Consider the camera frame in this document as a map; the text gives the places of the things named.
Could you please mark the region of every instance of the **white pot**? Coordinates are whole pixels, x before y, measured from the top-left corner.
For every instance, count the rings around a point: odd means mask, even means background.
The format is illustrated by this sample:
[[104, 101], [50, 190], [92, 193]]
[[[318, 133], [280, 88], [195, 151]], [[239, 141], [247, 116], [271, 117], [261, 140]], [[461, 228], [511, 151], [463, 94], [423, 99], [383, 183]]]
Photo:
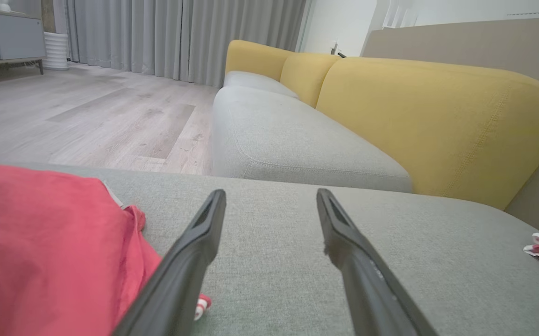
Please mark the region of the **white pot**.
[[43, 60], [43, 67], [49, 70], [68, 70], [68, 35], [56, 33], [43, 33], [45, 38], [45, 53], [47, 59]]

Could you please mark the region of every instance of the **gray cabinet door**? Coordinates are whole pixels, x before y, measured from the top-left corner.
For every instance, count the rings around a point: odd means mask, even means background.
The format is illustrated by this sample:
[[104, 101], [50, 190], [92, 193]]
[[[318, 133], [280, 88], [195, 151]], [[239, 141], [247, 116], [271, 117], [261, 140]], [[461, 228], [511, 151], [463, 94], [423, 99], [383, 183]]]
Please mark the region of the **gray cabinet door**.
[[41, 20], [0, 15], [0, 59], [45, 57]]

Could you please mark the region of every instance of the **floor plank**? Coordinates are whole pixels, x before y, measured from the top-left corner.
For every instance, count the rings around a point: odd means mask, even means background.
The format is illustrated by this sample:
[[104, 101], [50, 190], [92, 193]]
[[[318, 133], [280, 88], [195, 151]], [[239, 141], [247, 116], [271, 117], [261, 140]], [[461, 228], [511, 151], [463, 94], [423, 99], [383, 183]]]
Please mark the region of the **floor plank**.
[[9, 71], [0, 76], [0, 161], [210, 174], [218, 89], [84, 64]]

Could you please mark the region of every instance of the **curtain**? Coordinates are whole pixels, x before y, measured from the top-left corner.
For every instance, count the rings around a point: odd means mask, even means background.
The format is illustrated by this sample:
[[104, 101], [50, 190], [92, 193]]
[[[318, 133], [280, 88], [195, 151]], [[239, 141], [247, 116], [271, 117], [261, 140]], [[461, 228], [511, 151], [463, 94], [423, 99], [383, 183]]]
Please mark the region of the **curtain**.
[[220, 87], [227, 46], [294, 50], [305, 0], [67, 0], [71, 60]]

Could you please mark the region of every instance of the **gray seat cushion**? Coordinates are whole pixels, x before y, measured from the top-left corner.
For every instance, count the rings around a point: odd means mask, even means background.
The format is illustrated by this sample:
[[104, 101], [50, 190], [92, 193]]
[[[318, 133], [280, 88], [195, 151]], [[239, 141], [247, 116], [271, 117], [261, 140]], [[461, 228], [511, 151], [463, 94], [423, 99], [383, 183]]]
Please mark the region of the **gray seat cushion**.
[[282, 94], [225, 87], [213, 103], [212, 128], [215, 176], [412, 191], [394, 159]]
[[[202, 292], [212, 308], [195, 336], [352, 335], [340, 272], [323, 254], [317, 186], [29, 165], [99, 178], [147, 215], [161, 255], [206, 196], [224, 189], [218, 256]], [[330, 187], [442, 336], [539, 335], [539, 259], [522, 247], [536, 230], [485, 205]]]
[[288, 89], [284, 84], [267, 76], [253, 74], [245, 71], [231, 71], [224, 78], [224, 87], [242, 86], [259, 89], [267, 92], [284, 94], [289, 97], [299, 98], [296, 93]]

